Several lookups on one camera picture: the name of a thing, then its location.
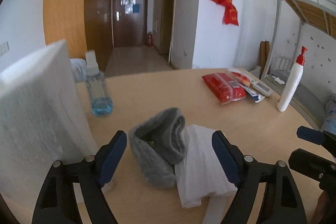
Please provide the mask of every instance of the light wood tabletop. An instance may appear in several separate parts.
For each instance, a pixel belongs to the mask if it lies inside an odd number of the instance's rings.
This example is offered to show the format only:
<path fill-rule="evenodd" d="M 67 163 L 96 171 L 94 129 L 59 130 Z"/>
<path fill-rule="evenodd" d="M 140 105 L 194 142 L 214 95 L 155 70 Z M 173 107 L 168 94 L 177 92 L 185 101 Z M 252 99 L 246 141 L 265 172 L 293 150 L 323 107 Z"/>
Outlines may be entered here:
<path fill-rule="evenodd" d="M 87 115 L 92 135 L 98 147 L 107 144 L 118 130 L 126 133 L 137 124 L 168 107 L 179 107 L 186 125 L 197 124 L 221 130 L 230 143 L 243 154 L 259 162 L 274 164 L 288 161 L 292 151 L 303 148 L 332 160 L 322 147 L 300 140 L 296 130 L 309 124 L 291 106 L 281 113 L 276 104 L 278 94 L 255 103 L 247 97 L 238 102 L 221 105 L 203 82 L 201 76 L 224 69 L 180 70 L 141 75 L 128 75 L 106 80 L 114 102 L 108 117 L 95 117 L 91 113 L 84 84 L 78 91 Z M 311 218 L 321 190 L 318 183 L 292 171 L 300 191 L 308 219 Z M 129 146 L 113 177 L 114 187 L 105 194 L 106 200 L 120 224 L 201 224 L 207 208 L 201 206 L 184 209 L 177 187 L 155 189 L 144 179 Z M 249 223 L 255 223 L 264 184 L 260 184 Z M 83 223 L 90 223 L 84 204 L 79 204 Z"/>

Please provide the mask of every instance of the metal bed frame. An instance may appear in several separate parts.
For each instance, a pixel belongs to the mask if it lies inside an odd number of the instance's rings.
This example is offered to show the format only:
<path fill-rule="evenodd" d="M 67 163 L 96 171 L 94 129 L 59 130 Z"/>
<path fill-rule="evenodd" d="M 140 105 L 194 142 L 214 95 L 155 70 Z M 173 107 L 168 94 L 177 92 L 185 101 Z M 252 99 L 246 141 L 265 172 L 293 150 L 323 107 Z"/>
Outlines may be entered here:
<path fill-rule="evenodd" d="M 272 42 L 271 42 L 271 45 L 270 45 L 270 49 L 269 49 L 269 54 L 268 54 L 268 58 L 267 58 L 267 61 L 266 61 L 266 65 L 265 65 L 265 69 L 264 69 L 264 72 L 261 76 L 261 80 L 262 81 L 265 81 L 265 78 L 267 76 L 267 73 L 268 73 L 268 70 L 271 66 L 271 62 L 272 62 L 272 57 L 273 57 L 273 49 L 274 49 L 274 44 L 275 44 L 275 40 L 276 40 L 276 37 L 277 37 L 277 31 L 278 31 L 278 27 L 279 27 L 279 22 L 280 22 L 280 14 L 281 14 L 281 3 L 282 3 L 283 0 L 277 0 L 277 14 L 276 14 L 276 18 L 275 18 L 275 25 L 274 25 L 274 32 L 273 32 L 273 37 L 272 37 Z M 328 29 L 328 21 L 327 21 L 327 16 L 326 16 L 326 13 L 329 13 L 333 16 L 336 17 L 336 12 L 330 10 L 329 8 L 323 6 L 320 4 L 320 0 L 316 0 L 316 2 L 312 1 L 312 0 L 292 0 L 295 7 L 298 9 L 298 11 L 300 12 L 302 19 L 300 19 L 300 25 L 299 25 L 299 32 L 298 32 L 298 37 L 297 37 L 297 41 L 296 41 L 296 47 L 295 47 L 295 51 L 294 51 L 294 55 L 293 55 L 293 60 L 295 60 L 295 58 L 297 57 L 298 55 L 298 50 L 299 50 L 299 41 L 300 41 L 300 37 L 301 37 L 301 31 L 302 31 L 302 25 L 307 23 L 307 24 L 310 24 L 309 21 L 307 20 L 307 17 L 305 16 L 305 14 L 303 13 L 303 11 L 301 10 L 301 8 L 299 7 L 298 5 L 298 1 L 300 2 L 304 2 L 304 3 L 307 3 L 309 5 L 312 5 L 318 9 L 321 9 L 323 11 L 323 14 L 324 14 L 324 18 L 325 18 L 325 24 L 326 24 L 326 27 L 327 27 L 327 34 L 328 35 L 331 35 L 329 33 L 329 29 Z M 336 5 L 335 2 L 333 1 L 330 1 L 330 0 L 326 0 L 334 5 Z M 290 60 L 286 57 L 281 57 L 281 56 L 278 56 L 276 59 L 282 59 L 282 60 L 285 60 L 285 63 L 286 63 L 286 60 Z M 286 68 L 285 65 L 283 66 L 283 69 L 285 70 L 288 70 L 290 69 L 292 66 L 292 64 L 290 65 L 290 62 L 288 62 L 288 66 Z"/>

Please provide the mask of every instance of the red bottle cap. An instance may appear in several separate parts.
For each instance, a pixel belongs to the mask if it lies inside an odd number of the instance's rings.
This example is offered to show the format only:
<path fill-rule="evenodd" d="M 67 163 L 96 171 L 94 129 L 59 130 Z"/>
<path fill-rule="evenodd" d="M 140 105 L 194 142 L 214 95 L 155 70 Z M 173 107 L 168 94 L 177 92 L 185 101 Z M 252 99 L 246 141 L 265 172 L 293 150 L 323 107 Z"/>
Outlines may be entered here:
<path fill-rule="evenodd" d="M 305 54 L 306 51 L 307 51 L 307 48 L 302 46 L 301 54 L 296 59 L 296 63 L 298 63 L 301 66 L 305 64 L 305 57 L 303 55 Z"/>

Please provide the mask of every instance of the bottle with blue liquid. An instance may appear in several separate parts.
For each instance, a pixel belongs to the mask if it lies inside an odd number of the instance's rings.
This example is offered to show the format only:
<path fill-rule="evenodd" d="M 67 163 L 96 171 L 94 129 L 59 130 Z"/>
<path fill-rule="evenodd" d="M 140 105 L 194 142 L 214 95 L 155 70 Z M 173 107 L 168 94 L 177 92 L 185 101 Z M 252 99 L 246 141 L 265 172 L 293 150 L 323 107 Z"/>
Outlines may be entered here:
<path fill-rule="evenodd" d="M 95 51 L 85 54 L 87 75 L 85 85 L 91 103 L 92 113 L 97 116 L 107 116 L 113 110 L 113 102 L 105 82 L 105 76 L 98 68 Z"/>

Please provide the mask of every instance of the gray floor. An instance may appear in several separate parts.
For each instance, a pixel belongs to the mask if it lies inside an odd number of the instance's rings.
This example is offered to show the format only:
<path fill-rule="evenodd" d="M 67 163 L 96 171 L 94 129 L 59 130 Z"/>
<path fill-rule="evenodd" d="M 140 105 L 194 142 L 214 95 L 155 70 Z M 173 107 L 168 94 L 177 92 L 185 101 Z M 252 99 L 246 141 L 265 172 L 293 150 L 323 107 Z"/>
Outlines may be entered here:
<path fill-rule="evenodd" d="M 171 70 L 154 47 L 115 48 L 105 70 L 105 77 Z"/>

